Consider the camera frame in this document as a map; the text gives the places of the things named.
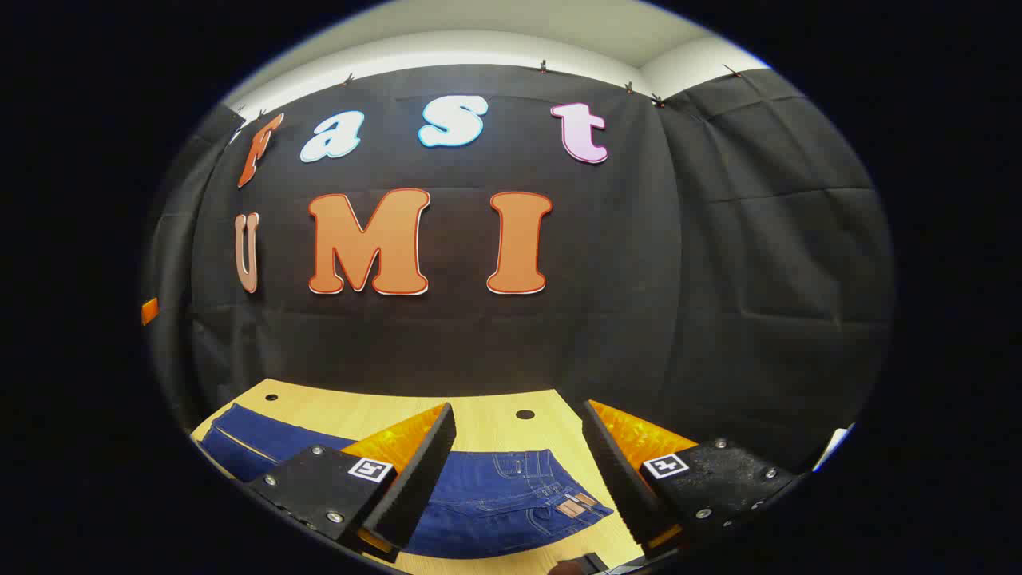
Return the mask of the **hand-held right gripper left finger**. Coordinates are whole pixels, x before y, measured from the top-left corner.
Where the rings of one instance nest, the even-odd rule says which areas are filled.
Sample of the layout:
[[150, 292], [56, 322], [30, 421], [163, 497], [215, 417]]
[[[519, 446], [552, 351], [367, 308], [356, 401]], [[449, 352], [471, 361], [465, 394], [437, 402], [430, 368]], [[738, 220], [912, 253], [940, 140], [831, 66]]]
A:
[[329, 545], [394, 563], [455, 438], [453, 408], [442, 402], [342, 449], [314, 442], [244, 486]]

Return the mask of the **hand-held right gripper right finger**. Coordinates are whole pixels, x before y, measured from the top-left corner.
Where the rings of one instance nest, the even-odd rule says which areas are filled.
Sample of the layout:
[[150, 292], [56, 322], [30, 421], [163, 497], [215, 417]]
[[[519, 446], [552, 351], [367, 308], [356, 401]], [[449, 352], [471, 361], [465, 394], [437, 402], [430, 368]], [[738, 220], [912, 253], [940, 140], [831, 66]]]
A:
[[583, 436], [644, 557], [706, 549], [802, 484], [802, 474], [727, 438], [695, 442], [594, 400]]

